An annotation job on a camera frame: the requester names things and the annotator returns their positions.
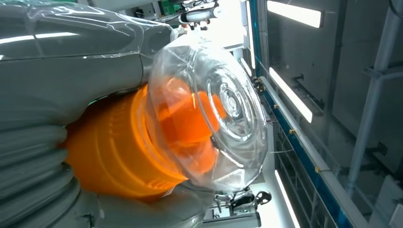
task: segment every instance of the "metal pipe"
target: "metal pipe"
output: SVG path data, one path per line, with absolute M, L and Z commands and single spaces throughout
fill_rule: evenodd
M 382 79 L 383 80 L 394 79 L 394 78 L 397 78 L 397 77 L 403 77 L 403 72 L 390 73 L 390 74 L 384 75 L 382 77 Z
M 395 7 L 398 11 L 403 11 L 403 0 L 396 0 Z M 396 16 L 390 8 L 388 9 L 384 29 L 382 31 L 381 41 L 379 43 L 378 53 L 376 54 L 374 70 L 383 72 L 387 70 L 390 58 L 393 52 L 396 36 L 399 31 L 401 18 Z M 361 117 L 360 128 L 358 130 L 357 141 L 354 147 L 353 157 L 351 159 L 350 172 L 345 184 L 347 194 L 352 197 L 354 186 L 360 172 L 361 163 L 365 154 L 366 144 L 371 132 L 374 121 L 376 106 L 382 90 L 383 79 L 372 77 L 369 85 L 368 94 L 365 101 L 363 116 Z
M 323 228 L 327 228 L 328 223 L 329 223 L 329 216 L 326 215 L 325 222 L 323 223 Z
M 193 11 L 188 11 L 185 16 L 187 22 L 199 22 L 207 19 L 219 18 L 221 14 L 221 8 L 217 6 L 209 9 L 197 9 Z
M 317 193 L 316 193 L 316 191 L 314 191 L 314 199 L 311 202 L 311 208 L 312 208 L 312 210 L 311 210 L 311 219 L 310 219 L 311 223 L 314 222 L 314 215 L 315 215 L 316 205 L 317 205 Z

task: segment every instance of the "cable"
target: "cable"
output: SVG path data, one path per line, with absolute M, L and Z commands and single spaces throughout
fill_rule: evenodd
M 286 142 L 286 139 L 287 139 L 289 136 L 290 136 L 290 134 L 286 135 L 286 136 L 284 137 L 283 142 L 281 143 L 281 147 L 283 148 L 283 150 L 285 149 L 284 143 Z
M 289 150 L 286 150 L 286 151 L 272 151 L 272 152 L 270 152 L 270 153 L 286 153 L 286 152 L 291 152 L 291 151 L 294 151 L 293 149 L 289 149 Z
M 398 16 L 398 17 L 400 17 L 400 18 L 403 18 L 403 14 L 399 13 L 399 12 L 395 9 L 392 0 L 389 0 L 389 8 L 391 9 L 391 11 L 392 11 L 396 16 Z
M 277 120 L 277 119 L 274 119 L 274 120 L 266 120 L 266 123 L 273 126 L 273 123 L 278 123 L 278 120 Z

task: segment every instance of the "metal rail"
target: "metal rail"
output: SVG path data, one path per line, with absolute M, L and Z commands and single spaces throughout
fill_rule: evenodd
M 266 88 L 263 91 L 263 95 L 270 107 L 272 107 L 273 113 L 283 130 L 293 130 L 295 132 L 290 134 L 288 139 L 335 223 L 338 227 L 368 227 L 368 223 L 360 211 L 346 194 L 311 141 L 301 130 L 301 127 L 280 100 L 273 87 L 265 77 L 260 77 L 260 80 Z

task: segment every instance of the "fluorescent light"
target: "fluorescent light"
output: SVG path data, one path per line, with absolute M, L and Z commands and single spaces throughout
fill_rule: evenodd
M 252 64 L 252 68 L 255 69 L 256 68 L 255 48 L 253 47 L 252 19 L 250 17 L 250 4 L 249 4 L 249 1 L 246 2 L 246 13 L 248 15 L 250 63 Z
M 292 89 L 283 81 L 283 79 L 274 71 L 273 68 L 269 69 L 270 77 L 280 87 L 281 90 L 287 95 L 291 102 L 297 107 L 299 112 L 305 117 L 308 122 L 312 122 L 311 110 L 301 101 L 301 99 L 292 91 Z
M 295 228 L 300 228 L 298 219 L 295 216 L 294 210 L 292 209 L 291 202 L 286 193 L 286 189 L 284 188 L 283 182 L 281 181 L 280 175 L 278 174 L 277 170 L 274 170 L 274 174 L 276 175 L 278 185 L 280 186 L 281 193 L 283 193 L 284 200 L 286 201 L 286 205 L 288 211 L 290 212 L 292 222 L 294 223 Z
M 267 1 L 267 9 L 270 12 L 277 13 L 286 18 L 319 28 L 322 22 L 322 12 L 306 9 L 298 6 L 292 6 L 276 1 Z
M 242 63 L 243 68 L 245 68 L 246 73 L 248 73 L 249 76 L 252 76 L 252 71 L 250 70 L 248 64 L 245 62 L 243 58 L 240 58 L 240 63 Z

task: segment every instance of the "orange cylinder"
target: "orange cylinder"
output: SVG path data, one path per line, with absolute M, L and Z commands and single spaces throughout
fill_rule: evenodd
M 187 179 L 147 136 L 146 91 L 97 101 L 67 127 L 66 162 L 84 189 L 151 201 Z
M 208 106 L 206 94 L 199 96 L 203 98 L 198 105 Z M 73 167 L 81 186 L 96 193 L 153 201 L 187 179 L 179 160 L 193 173 L 208 172 L 214 165 L 216 150 L 209 139 L 212 132 L 207 130 L 192 97 L 186 93 L 179 99 L 180 106 L 167 104 L 169 111 L 161 108 L 157 112 L 155 121 L 162 123 L 164 148 L 151 142 L 149 136 L 158 132 L 150 131 L 145 121 L 151 118 L 145 108 L 147 87 L 136 94 L 109 97 L 90 105 L 78 121 L 67 126 L 65 141 L 66 162 Z M 186 115 L 188 121 L 197 121 L 198 127 L 189 128 L 188 121 L 178 126 Z M 211 111 L 207 115 L 213 118 Z M 182 132 L 171 132 L 172 124 Z M 189 138 L 192 131 L 197 134 Z

